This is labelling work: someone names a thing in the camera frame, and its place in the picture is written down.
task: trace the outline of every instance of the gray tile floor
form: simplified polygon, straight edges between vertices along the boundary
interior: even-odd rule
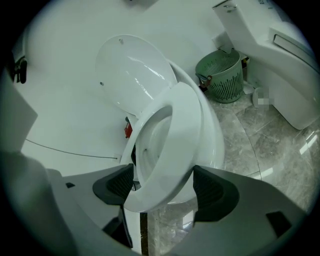
[[[255,108],[251,94],[229,104],[205,94],[224,136],[223,169],[272,184],[308,213],[319,192],[320,120],[296,130],[273,106]],[[148,213],[149,255],[163,255],[179,243],[196,211],[193,199]]]

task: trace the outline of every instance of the white wall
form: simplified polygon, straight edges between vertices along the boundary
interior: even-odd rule
[[[35,67],[79,83],[94,83],[99,48],[117,34],[156,45],[192,78],[194,67],[216,50],[223,30],[211,7],[217,0],[65,0],[45,8],[30,25],[26,54]]]
[[[28,139],[84,155],[121,154],[125,114],[106,101],[95,77],[104,42],[138,35],[158,47],[195,81],[197,62],[216,50],[223,30],[214,0],[57,0],[30,24],[28,73],[19,92],[38,113]]]

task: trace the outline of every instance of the toilet lid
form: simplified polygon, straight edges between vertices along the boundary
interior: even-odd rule
[[[136,117],[165,88],[177,84],[163,54],[133,35],[117,35],[107,40],[96,56],[95,73],[107,97]]]
[[[124,204],[129,211],[146,212],[167,204],[182,189],[192,172],[200,139],[201,106],[195,91],[182,82],[164,91],[143,111],[133,128],[120,164],[129,163],[137,138],[148,132],[144,127],[154,124],[158,127],[157,122],[161,126],[161,122],[167,123],[164,121],[166,118],[171,120],[167,134],[165,132],[162,135],[162,150],[152,172],[141,183],[141,188],[129,193]]]

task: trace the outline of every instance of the plastic basket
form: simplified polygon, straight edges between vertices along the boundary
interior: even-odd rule
[[[206,84],[213,99],[220,103],[231,103],[242,95],[244,77],[239,52],[214,51],[205,56],[195,67],[196,75]]]

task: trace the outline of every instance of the toilet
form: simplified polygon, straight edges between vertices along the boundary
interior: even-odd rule
[[[134,35],[107,40],[95,71],[105,96],[132,126],[120,164],[132,162],[135,146],[141,188],[129,193],[124,207],[148,212],[196,197],[192,167],[221,168],[225,148],[217,116],[195,82]]]
[[[225,0],[213,7],[232,43],[249,57],[247,81],[268,91],[296,129],[320,117],[320,69],[300,30],[267,0]]]

